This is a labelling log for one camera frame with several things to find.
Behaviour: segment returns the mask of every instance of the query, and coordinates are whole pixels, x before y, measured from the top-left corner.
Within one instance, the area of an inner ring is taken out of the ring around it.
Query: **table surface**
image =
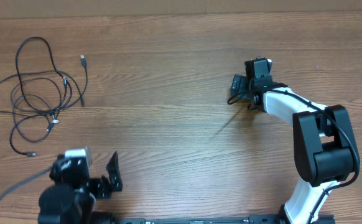
[[[90,146],[92,177],[105,174],[114,151],[124,188],[96,210],[119,217],[245,217],[277,213],[299,175],[292,128],[274,116],[227,105],[233,75],[256,56],[271,58],[275,81],[317,103],[347,107],[361,156],[356,183],[332,192],[322,214],[362,223],[362,12],[285,12],[194,16],[125,16],[0,20],[0,80],[16,72],[14,55],[26,38],[41,36],[59,70],[83,86],[79,55],[88,63],[85,107],[62,112],[40,143],[14,135],[28,158],[14,153],[12,116],[0,113],[0,193],[49,167],[57,154]],[[50,70],[41,42],[22,50],[21,72]],[[0,87],[9,110],[17,80]],[[55,105],[52,84],[26,87]],[[46,132],[44,119],[22,131]],[[37,223],[48,175],[0,203],[0,223]]]

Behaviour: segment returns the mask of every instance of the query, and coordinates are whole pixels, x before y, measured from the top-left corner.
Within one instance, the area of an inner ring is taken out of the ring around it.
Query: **robotic arm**
[[[98,199],[122,191],[118,155],[115,152],[106,169],[109,179],[91,179],[90,150],[72,149],[59,155],[50,178],[55,185],[39,199],[39,224],[334,224],[333,215],[318,216],[329,193],[356,180],[360,159],[350,118],[341,105],[325,106],[296,95],[287,85],[272,81],[272,61],[257,58],[245,62],[246,76],[235,75],[228,104],[249,99],[252,108],[273,114],[293,127],[294,161],[300,179],[291,198],[278,214],[250,215],[247,218],[199,218],[145,220],[117,219],[112,213],[94,212]],[[323,136],[333,136],[321,143]],[[340,183],[354,172],[351,180]]]

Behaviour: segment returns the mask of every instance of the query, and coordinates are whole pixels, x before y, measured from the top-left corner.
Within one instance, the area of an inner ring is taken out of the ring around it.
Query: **black wire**
[[[311,220],[314,217],[315,212],[317,211],[319,205],[321,204],[324,196],[328,195],[329,191],[334,190],[334,189],[339,189],[339,188],[342,188],[342,187],[346,187],[346,186],[352,184],[358,178],[358,176],[360,174],[360,156],[358,154],[358,150],[355,149],[354,145],[351,143],[350,139],[348,138],[346,133],[342,130],[342,128],[337,124],[337,122],[332,117],[330,117],[330,115],[326,114],[322,109],[320,109],[317,106],[314,106],[313,104],[311,104],[310,101],[306,101],[301,96],[298,96],[298,95],[293,94],[293,93],[289,93],[288,91],[280,91],[280,90],[268,90],[268,91],[271,91],[271,92],[274,92],[274,93],[281,93],[281,94],[291,96],[291,97],[299,100],[300,102],[304,103],[308,107],[311,107],[311,108],[321,112],[321,114],[323,114],[326,117],[326,119],[328,119],[330,121],[330,123],[333,125],[333,127],[335,127],[337,129],[337,131],[343,136],[343,138],[345,139],[345,141],[348,144],[348,148],[350,149],[351,155],[353,156],[353,162],[354,162],[354,168],[355,168],[354,176],[347,182],[344,182],[344,183],[339,184],[339,185],[334,185],[334,186],[328,187],[328,188],[323,190],[322,194],[320,195],[319,199],[317,200],[317,203],[315,203],[315,206],[313,207],[312,211],[310,212],[310,216],[309,216],[309,219],[308,219],[308,222],[307,222],[309,224],[309,223],[311,223]]]
[[[19,66],[18,66],[19,54],[20,54],[21,49],[23,48],[23,46],[25,46],[25,44],[30,42],[31,40],[41,40],[46,44],[46,46],[48,48],[48,51],[49,51],[49,54],[50,54],[50,59],[51,59],[51,64],[53,66],[53,70],[43,71],[43,72],[32,72],[32,73],[20,73],[19,72]],[[17,50],[16,56],[15,56],[15,66],[16,66],[17,73],[0,81],[0,85],[1,85],[2,83],[6,82],[6,81],[8,81],[8,80],[10,80],[10,79],[12,79],[14,77],[17,77],[19,79],[19,83],[12,89],[11,94],[10,94],[10,101],[11,101],[11,104],[12,104],[12,111],[0,110],[0,113],[10,113],[10,114],[12,114],[14,127],[12,128],[12,130],[10,132],[9,144],[10,144],[12,150],[14,150],[14,152],[16,152],[18,154],[21,154],[21,155],[25,155],[25,156],[36,156],[36,153],[34,153],[34,152],[20,152],[14,147],[14,145],[12,143],[12,135],[14,134],[15,129],[21,135],[21,137],[23,139],[25,139],[26,141],[29,141],[29,142],[41,142],[44,139],[46,139],[48,137],[48,135],[50,134],[52,128],[54,127],[53,121],[58,118],[60,111],[71,108],[79,100],[80,100],[81,105],[84,106],[83,95],[86,92],[87,84],[88,84],[87,64],[86,64],[86,61],[85,61],[84,57],[81,58],[81,64],[83,65],[83,67],[85,69],[85,75],[86,75],[86,84],[85,84],[85,87],[84,87],[83,91],[80,91],[80,88],[77,85],[77,82],[75,81],[75,79],[73,79],[73,77],[71,75],[67,74],[66,72],[57,70],[57,68],[55,67],[54,61],[53,61],[52,51],[51,51],[50,45],[45,39],[43,39],[41,37],[30,37],[30,38],[26,39],[25,41],[23,41],[23,43],[20,44],[20,46],[19,46],[19,48]],[[28,80],[22,80],[22,77],[43,75],[43,74],[53,73],[53,72],[55,72],[57,75],[59,75],[63,79],[63,87],[64,87],[63,96],[62,96],[62,93],[61,93],[58,85],[53,80],[51,80],[49,78],[39,77],[39,78],[32,78],[32,79],[28,79]],[[68,78],[70,78],[72,80],[72,82],[75,84],[76,89],[77,89],[77,91],[79,93],[79,97],[75,101],[73,101],[71,103],[70,103],[70,101],[71,101],[71,98],[72,98],[72,95],[73,95],[73,90],[72,90],[72,86],[71,86],[70,82],[68,82],[65,77],[68,77]],[[36,81],[36,80],[48,80],[48,81],[52,82],[55,85],[55,87],[56,87],[56,89],[58,91],[58,94],[59,94],[59,103],[58,103],[57,106],[51,108],[49,106],[49,104],[42,97],[39,97],[37,95],[32,95],[32,94],[25,94],[24,85],[26,85],[28,83],[32,83],[33,81]],[[22,95],[20,97],[18,97],[16,100],[14,100],[15,94],[17,93],[18,90],[21,90]],[[34,98],[37,98],[38,100],[42,101],[43,104],[45,104],[48,109],[47,110],[46,109],[38,109],[38,108],[32,106],[30,104],[29,100],[28,100],[28,99],[30,99],[30,97],[34,97]],[[22,109],[22,108],[18,107],[19,104],[22,103],[23,101],[26,102],[26,104],[28,105],[28,107],[31,108],[31,110],[25,110],[25,109]],[[17,111],[21,111],[21,112],[25,112],[25,113],[32,113],[32,114],[18,113]],[[22,118],[19,121],[16,121],[16,115],[23,116],[24,118]],[[27,119],[41,117],[41,116],[45,117],[47,119],[47,121],[48,121],[47,133],[40,139],[29,139],[29,138],[27,138],[22,133],[22,131],[19,129],[19,125],[23,121],[25,121]]]
[[[16,184],[14,184],[13,186],[11,186],[10,188],[8,188],[5,192],[3,192],[1,195],[0,195],[0,201],[5,197],[7,196],[9,193],[13,192],[14,190],[16,190],[18,187],[22,186],[22,185],[25,185],[27,183],[29,183],[30,181],[36,179],[36,178],[39,178],[41,176],[43,176],[45,173],[47,173],[48,171],[51,170],[51,167],[46,169],[46,170],[43,170],[42,172],[36,174],[36,175],[33,175],[32,177],[28,177]]]

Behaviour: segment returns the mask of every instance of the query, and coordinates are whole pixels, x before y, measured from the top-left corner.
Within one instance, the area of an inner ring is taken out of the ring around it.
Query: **wooden table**
[[[120,217],[244,217],[277,213],[299,178],[292,128],[274,116],[229,106],[233,75],[243,62],[274,62],[277,82],[312,101],[348,108],[361,156],[361,175],[332,192],[321,210],[339,223],[362,223],[362,12],[291,12],[196,16],[85,17],[0,20],[0,80],[14,74],[18,45],[31,36],[51,44],[56,66],[84,85],[79,55],[88,63],[86,106],[60,114],[48,139],[32,144],[14,135],[28,158],[8,142],[13,126],[0,114],[0,193],[50,166],[65,150],[90,146],[91,176],[119,152],[123,192],[96,210]],[[23,72],[51,69],[47,49],[22,50]],[[0,89],[0,108],[11,109]],[[47,82],[28,86],[50,104],[58,93]],[[22,130],[46,132],[43,119]],[[48,175],[0,203],[0,223],[37,223]]]

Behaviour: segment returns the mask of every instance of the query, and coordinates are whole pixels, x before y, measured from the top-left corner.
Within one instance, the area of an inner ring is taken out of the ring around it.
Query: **wooden tabletop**
[[[0,193],[49,167],[57,154],[90,146],[92,177],[119,152],[123,192],[96,210],[119,217],[246,217],[277,213],[299,175],[292,128],[274,116],[227,105],[233,75],[256,56],[273,60],[272,76],[298,94],[347,107],[361,156],[356,183],[332,192],[321,209],[338,223],[362,223],[362,12],[287,12],[196,16],[84,17],[0,20],[0,80],[15,74],[19,44],[44,37],[59,70],[85,84],[85,107],[60,113],[40,143],[19,134],[9,145],[12,116],[0,113]],[[21,72],[50,70],[41,42],[22,49]],[[11,109],[16,79],[0,87],[0,108]],[[47,81],[26,92],[57,104]],[[30,138],[44,119],[21,125]],[[45,175],[0,203],[0,223],[37,223]]]

